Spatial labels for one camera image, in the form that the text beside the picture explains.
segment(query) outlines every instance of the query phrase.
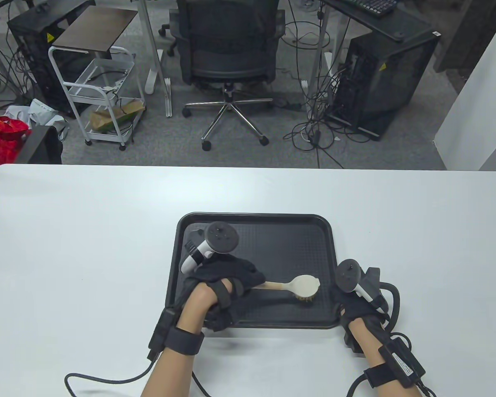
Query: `white wall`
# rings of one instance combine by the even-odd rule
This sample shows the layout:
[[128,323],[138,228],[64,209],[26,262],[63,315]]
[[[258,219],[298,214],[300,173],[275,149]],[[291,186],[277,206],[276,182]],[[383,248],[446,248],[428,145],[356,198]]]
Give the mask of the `white wall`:
[[435,146],[447,170],[480,170],[496,150],[496,34],[439,128]]

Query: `computer tower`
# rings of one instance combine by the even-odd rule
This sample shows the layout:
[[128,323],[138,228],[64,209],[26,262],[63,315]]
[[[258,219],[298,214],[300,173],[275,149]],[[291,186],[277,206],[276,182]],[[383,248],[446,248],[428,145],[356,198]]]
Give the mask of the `computer tower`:
[[[37,81],[43,102],[65,114],[74,115],[61,83],[48,58],[48,49],[68,26],[95,0],[48,0],[8,22],[18,49]],[[75,81],[94,55],[56,51],[55,61],[65,81]],[[78,106],[79,112],[88,105]]]
[[380,140],[412,99],[440,37],[429,30],[404,42],[375,32],[353,38],[326,117]]

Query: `metal desk leg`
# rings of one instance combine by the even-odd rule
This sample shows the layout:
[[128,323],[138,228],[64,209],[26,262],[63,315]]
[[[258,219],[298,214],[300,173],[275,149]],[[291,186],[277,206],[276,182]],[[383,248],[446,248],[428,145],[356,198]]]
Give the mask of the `metal desk leg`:
[[331,83],[333,86],[336,85],[336,81],[333,80],[333,76],[338,73],[338,68],[341,61],[340,55],[342,53],[344,39],[346,38],[349,21],[349,17],[339,13],[338,25],[336,27],[336,37],[333,41],[333,51],[331,53],[324,53],[327,69],[329,70],[329,77],[331,78]]
[[323,51],[323,40],[325,38],[325,32],[327,31],[327,23],[329,22],[329,15],[331,13],[330,7],[325,7],[323,21],[322,21],[322,29],[320,30],[320,38],[318,39],[318,47],[316,48],[316,56],[314,57],[314,64],[312,65],[312,71],[310,72],[310,80],[302,80],[301,85],[303,90],[307,89],[307,98],[306,98],[306,108],[307,108],[307,118],[310,119],[312,115],[312,108],[316,102],[312,97],[316,94],[318,84],[318,70],[320,68],[320,58],[322,56]]
[[161,64],[163,50],[157,50],[156,48],[152,28],[150,26],[146,0],[140,0],[138,2],[138,14],[140,16],[142,30],[145,35],[147,50],[150,54],[152,54],[153,58],[152,65],[150,65],[150,70],[147,76],[147,81],[145,82],[145,92],[148,95],[154,93],[154,85],[156,84],[157,76],[160,76],[163,93],[165,95],[165,116],[172,117],[173,112],[171,104],[171,79],[163,77]]

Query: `carpet floor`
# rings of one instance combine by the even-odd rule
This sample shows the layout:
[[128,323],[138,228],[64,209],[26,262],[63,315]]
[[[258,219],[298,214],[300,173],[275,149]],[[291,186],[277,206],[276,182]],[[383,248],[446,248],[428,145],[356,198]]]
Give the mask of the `carpet floor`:
[[[133,8],[127,0],[99,0],[98,5]],[[163,23],[168,23],[168,9],[175,8],[172,0],[148,2],[150,19],[153,30],[156,32]],[[280,8],[288,10],[288,3],[282,1]],[[295,9],[298,21],[317,23],[313,12]],[[329,34],[334,34],[336,24],[329,21]],[[292,21],[290,12],[286,20]],[[287,30],[285,39],[291,41],[295,34],[295,27]],[[317,27],[307,23],[299,23],[299,35],[308,32],[315,33]],[[347,40],[368,32],[366,28],[351,23]],[[167,38],[157,36],[160,48],[169,45]],[[310,34],[302,40],[314,44],[316,35]],[[150,59],[146,51],[138,18],[127,28],[116,42],[116,45],[126,47],[136,53],[136,69],[144,83]],[[314,61],[314,51],[300,50],[298,52],[298,68],[301,78],[306,79]],[[336,140],[328,149],[328,153],[335,157],[346,168],[368,168],[389,170],[444,170],[444,165],[437,153],[433,138],[441,126],[446,114],[452,106],[456,92],[450,85],[444,73],[437,74],[431,65],[426,69],[424,76],[416,90],[410,104],[403,108],[392,123],[384,138],[379,142],[355,143],[344,136]],[[277,98],[277,104],[301,102],[301,89],[296,77],[296,50],[280,42],[277,54],[277,77],[271,85],[252,87],[257,96],[271,96]],[[163,69],[166,77],[171,78],[173,117],[165,117],[165,101],[159,86],[153,95],[146,96],[147,111],[144,113],[134,132],[134,144],[129,144],[126,151],[119,151],[118,144],[95,141],[86,146],[76,122],[64,142],[63,162],[65,164],[105,164],[105,165],[148,165],[148,166],[220,166],[220,167],[291,167],[316,168],[316,151],[302,152],[294,148],[290,140],[283,140],[283,136],[292,128],[306,119],[304,112],[284,110],[282,108],[268,109],[264,105],[250,105],[243,110],[250,120],[268,136],[270,144],[263,147],[257,138],[233,114],[226,114],[215,127],[210,138],[212,150],[204,152],[200,146],[200,136],[207,125],[214,119],[218,109],[194,110],[193,115],[184,118],[181,114],[186,102],[198,102],[218,98],[214,91],[200,91],[195,87],[187,86],[181,79],[179,55],[175,51],[174,58],[165,55]],[[133,84],[127,84],[127,92],[122,95],[136,95]],[[82,119],[88,118],[88,111]],[[329,131],[321,129],[320,144],[327,145],[333,140]],[[297,136],[299,146],[308,148]],[[319,153],[321,168],[339,168],[325,153]]]

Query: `hand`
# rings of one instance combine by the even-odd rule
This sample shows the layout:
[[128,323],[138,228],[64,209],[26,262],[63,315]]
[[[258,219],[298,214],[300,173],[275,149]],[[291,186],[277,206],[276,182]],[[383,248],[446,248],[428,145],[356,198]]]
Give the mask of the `hand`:
[[[228,292],[233,291],[233,285],[227,278],[223,278],[221,280],[224,286],[227,288]],[[207,313],[208,310],[217,303],[217,296],[214,291],[206,285],[206,283],[199,283],[189,295],[187,302],[185,304],[185,308],[191,306],[196,310],[201,310],[204,313]]]
[[259,272],[250,261],[230,254],[214,254],[210,259],[204,260],[202,266],[186,279],[186,283],[195,283],[195,280],[214,283],[223,279],[231,283],[233,294],[229,307],[222,308],[215,305],[208,312],[205,326],[214,331],[223,330],[236,323],[236,301],[266,280],[265,275]]
[[355,292],[343,292],[336,285],[331,288],[331,298],[335,304],[335,314],[340,325],[349,331],[349,323],[357,318],[368,318],[380,325],[386,320],[384,314],[376,311],[363,297]]

